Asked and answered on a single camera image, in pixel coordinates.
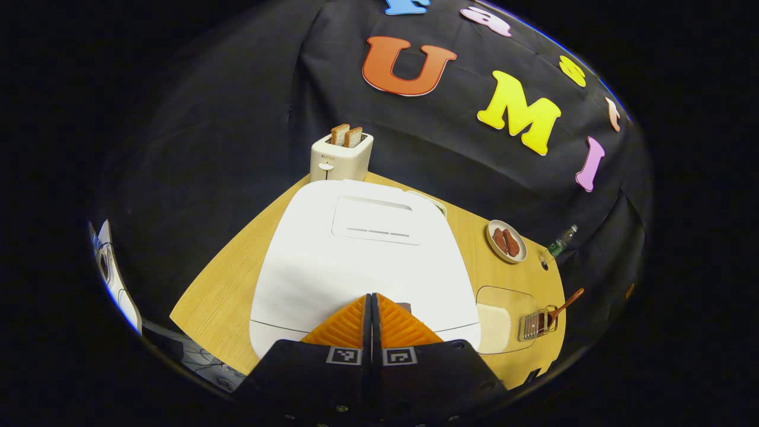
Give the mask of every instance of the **blue letter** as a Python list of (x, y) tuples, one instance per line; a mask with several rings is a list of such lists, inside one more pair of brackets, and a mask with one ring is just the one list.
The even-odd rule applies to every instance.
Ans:
[(414, 3), (429, 6), (430, 0), (386, 0), (389, 8), (385, 9), (388, 15), (423, 14), (427, 10), (420, 8)]

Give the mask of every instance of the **pink letter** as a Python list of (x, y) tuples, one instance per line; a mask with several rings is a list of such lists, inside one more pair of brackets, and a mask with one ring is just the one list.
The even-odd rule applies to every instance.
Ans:
[(589, 147), (587, 159), (585, 159), (585, 165), (582, 166), (582, 170), (575, 174), (575, 181), (582, 188), (585, 188), (585, 191), (591, 192), (593, 191), (593, 178), (596, 177), (596, 171), (598, 171), (598, 163), (601, 163), (601, 157), (606, 156), (606, 152), (593, 137), (587, 137), (587, 145)]
[(475, 8), (474, 6), (469, 6), (469, 9), (462, 9), (461, 14), (473, 20), (474, 22), (478, 22), (482, 25), (487, 25), (491, 30), (502, 36), (512, 36), (509, 33), (509, 29), (511, 27), (503, 19), (489, 14), (482, 9)]

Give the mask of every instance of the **pink letter i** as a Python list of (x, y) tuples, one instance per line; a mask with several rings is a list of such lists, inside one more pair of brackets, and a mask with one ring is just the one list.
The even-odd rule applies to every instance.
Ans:
[(606, 152), (598, 144), (598, 141), (593, 137), (587, 137), (587, 159), (585, 159), (585, 165), (582, 166), (582, 170), (575, 174), (575, 180), (585, 191), (593, 191), (593, 178), (596, 177), (598, 171), (598, 163), (601, 163), (601, 157), (606, 156)]

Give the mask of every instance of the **wooden tabletop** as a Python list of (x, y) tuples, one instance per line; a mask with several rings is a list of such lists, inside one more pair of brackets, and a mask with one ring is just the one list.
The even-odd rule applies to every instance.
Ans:
[[(364, 181), (404, 191), (414, 190), (371, 172)], [(285, 208), (295, 192), (308, 182), (309, 176), (305, 176), (250, 221), (198, 274), (172, 310), (171, 319), (190, 338), (244, 374), (253, 370), (259, 360), (248, 333), (258, 274)], [(537, 260), (537, 253), (545, 249), (543, 246), (522, 236), (528, 249), (527, 259), (519, 264), (507, 264), (496, 256), (487, 242), (485, 227), (489, 220), (428, 196), (448, 209), (448, 224), (475, 295), (482, 286), (495, 286), (529, 293), (540, 307), (564, 303), (558, 270), (544, 271)], [(509, 221), (508, 218), (494, 219)], [(529, 348), (482, 355), (482, 359), (507, 388), (517, 387), (532, 371), (540, 368), (541, 375), (556, 360), (564, 342), (566, 322), (564, 311), (559, 316), (557, 330), (538, 338)]]

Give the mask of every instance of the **wooden spatula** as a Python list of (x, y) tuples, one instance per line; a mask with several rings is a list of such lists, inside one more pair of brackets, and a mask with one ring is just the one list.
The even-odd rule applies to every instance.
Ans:
[[(555, 321), (556, 317), (559, 316), (559, 313), (561, 313), (562, 310), (564, 310), (564, 308), (567, 308), (577, 298), (579, 298), (580, 295), (582, 295), (583, 292), (585, 292), (585, 288), (577, 289), (577, 292), (575, 292), (574, 295), (570, 296), (569, 299), (567, 299), (567, 302), (564, 303), (564, 305), (562, 305), (561, 307), (557, 308), (556, 310), (553, 310), (552, 312), (548, 312), (548, 326), (547, 327), (551, 327), (551, 325), (553, 324), (553, 321)], [(547, 328), (547, 327), (544, 327), (544, 325), (543, 325), (544, 323), (545, 323), (545, 318), (543, 316), (540, 316), (538, 318), (538, 324), (537, 324), (537, 332), (539, 334), (541, 332), (543, 332), (544, 329)]]

